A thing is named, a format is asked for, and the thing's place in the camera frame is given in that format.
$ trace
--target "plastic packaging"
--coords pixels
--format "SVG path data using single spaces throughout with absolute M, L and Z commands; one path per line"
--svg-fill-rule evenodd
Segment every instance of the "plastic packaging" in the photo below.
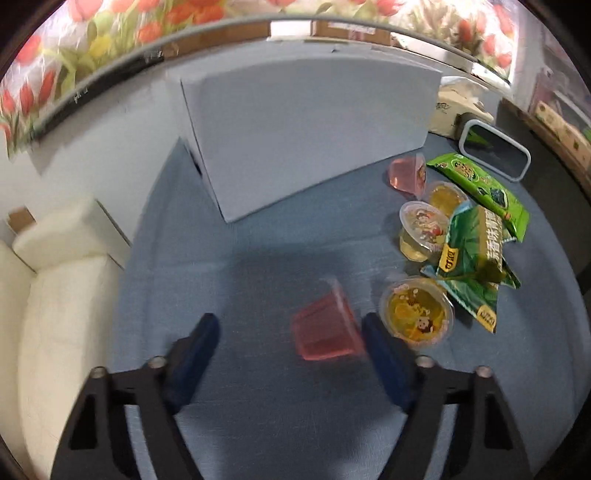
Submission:
M 394 159 L 388 169 L 388 177 L 390 185 L 395 189 L 420 198 L 427 178 L 425 157 L 422 153 L 417 153 Z
M 503 219 L 507 230 L 523 241 L 530 213 L 508 189 L 469 158 L 448 153 L 427 162 Z
M 424 262 L 438 256 L 445 242 L 449 219 L 425 202 L 407 202 L 400 209 L 400 251 L 409 260 Z
M 349 301 L 336 279 L 332 292 L 297 313 L 291 323 L 295 347 L 305 360 L 365 351 Z
M 432 181 L 427 184 L 421 200 L 450 218 L 456 208 L 468 201 L 468 195 L 448 181 Z
M 411 277 L 386 288 L 379 305 L 388 331 L 413 348 L 439 343 L 453 326 L 453 306 L 434 281 Z
M 435 277 L 432 265 L 423 267 L 421 273 Z M 497 283 L 479 282 L 474 278 L 436 281 L 486 330 L 496 333 L 496 303 L 499 297 Z
M 498 215 L 481 205 L 464 203 L 450 219 L 437 276 L 500 283 L 506 276 L 502 232 Z

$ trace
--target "red tulip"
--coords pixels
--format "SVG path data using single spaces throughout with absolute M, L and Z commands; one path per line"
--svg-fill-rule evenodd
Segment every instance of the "red tulip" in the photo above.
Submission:
M 267 0 L 271 5 L 275 5 L 276 7 L 285 8 L 291 5 L 296 0 Z
M 140 43 L 150 43 L 162 36 L 162 26 L 158 22 L 150 22 L 138 31 Z
M 14 113 L 16 109 L 17 105 L 14 103 L 14 98 L 12 98 L 12 95 L 10 95 L 8 90 L 4 90 L 4 93 L 2 94 L 2 111 L 4 114 L 10 115 L 11 113 Z
M 4 130 L 4 136 L 6 137 L 6 143 L 10 142 L 12 137 L 12 132 L 10 131 L 10 127 L 7 124 L 1 124 L 0 127 Z
M 129 10 L 134 0 L 113 0 L 111 2 L 111 11 L 116 14 L 123 14 Z
M 165 20 L 171 25 L 178 25 L 183 23 L 195 13 L 195 7 L 190 4 L 180 4 L 176 7 L 172 7 L 170 12 L 164 17 Z
M 482 48 L 487 55 L 494 55 L 495 54 L 495 36 L 489 35 L 484 40 L 484 45 Z
M 29 65 L 41 51 L 41 37 L 33 35 L 22 46 L 21 51 L 18 52 L 17 62 L 21 65 Z
M 56 80 L 56 71 L 49 70 L 43 77 L 43 83 L 41 84 L 41 90 L 39 90 L 39 106 L 43 106 L 49 100 L 51 91 L 53 90 L 53 84 Z
M 103 0 L 68 0 L 68 12 L 74 22 L 90 20 L 99 11 Z
M 33 90 L 31 90 L 31 86 L 27 82 L 25 82 L 25 84 L 21 87 L 21 91 L 19 92 L 18 96 L 21 99 L 22 114 L 27 116 L 35 104 Z
M 496 16 L 499 19 L 501 31 L 509 38 L 513 38 L 513 20 L 509 16 L 509 12 L 502 5 L 495 5 Z
M 484 12 L 478 12 L 476 17 L 476 31 L 480 34 L 483 34 L 486 30 L 486 15 Z
M 472 26 L 466 19 L 460 20 L 457 26 L 457 33 L 462 43 L 470 43 L 472 41 Z
M 158 6 L 160 0 L 139 0 L 138 12 L 149 12 Z
M 380 15 L 391 17 L 398 13 L 402 5 L 397 0 L 378 0 L 376 7 Z
M 511 65 L 512 59 L 513 55 L 511 55 L 511 53 L 503 53 L 496 58 L 496 62 L 498 63 L 499 67 L 506 69 L 509 65 Z
M 201 25 L 204 23 L 215 22 L 221 20 L 224 16 L 224 10 L 219 5 L 212 7 L 203 8 L 201 11 L 197 11 L 193 17 L 193 23 L 195 25 Z

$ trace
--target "white sofa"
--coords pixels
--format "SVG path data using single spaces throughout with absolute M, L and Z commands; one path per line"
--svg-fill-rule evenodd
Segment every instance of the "white sofa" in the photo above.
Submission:
M 0 242 L 0 434 L 30 477 L 47 480 L 70 409 L 105 365 L 129 245 L 93 199 Z

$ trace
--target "green snack bag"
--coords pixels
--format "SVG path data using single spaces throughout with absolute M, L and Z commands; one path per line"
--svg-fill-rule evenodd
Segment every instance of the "green snack bag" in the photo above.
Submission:
M 503 270 L 505 271 L 505 278 L 501 282 L 501 285 L 507 285 L 508 287 L 511 287 L 511 288 L 520 288 L 521 281 L 519 280 L 519 278 L 517 278 L 517 275 L 515 275 L 513 273 L 513 271 L 509 268 L 509 265 L 507 265 L 507 262 L 505 261 L 504 258 L 503 258 Z
M 434 278 L 446 291 L 491 333 L 496 332 L 496 302 L 499 286 L 496 283 L 479 282 L 474 278 L 465 280 L 442 280 L 437 278 L 432 265 L 426 265 L 421 273 Z
M 466 202 L 453 213 L 437 267 L 444 280 L 475 278 L 501 283 L 506 277 L 501 218 L 481 205 Z
M 478 203 L 500 216 L 509 233 L 523 241 L 530 213 L 509 190 L 476 163 L 463 155 L 448 153 L 434 158 L 427 165 L 443 173 Z

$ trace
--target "white cardboard box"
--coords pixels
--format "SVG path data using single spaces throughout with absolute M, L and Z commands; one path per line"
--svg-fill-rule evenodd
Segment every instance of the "white cardboard box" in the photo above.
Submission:
M 169 87 L 227 222 L 422 147 L 441 80 L 437 70 L 372 50 L 206 66 L 169 76 Z

